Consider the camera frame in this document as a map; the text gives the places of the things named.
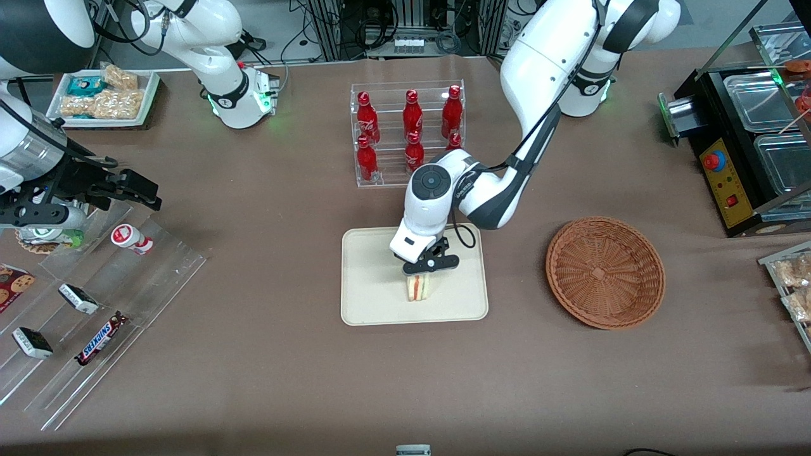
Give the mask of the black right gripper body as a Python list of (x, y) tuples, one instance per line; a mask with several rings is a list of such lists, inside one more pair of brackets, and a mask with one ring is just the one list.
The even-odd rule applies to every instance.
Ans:
[(35, 180), (35, 203), (56, 204), (58, 200), (108, 205), (107, 200), (130, 200), (119, 185), (119, 174), (109, 168), (67, 158)]

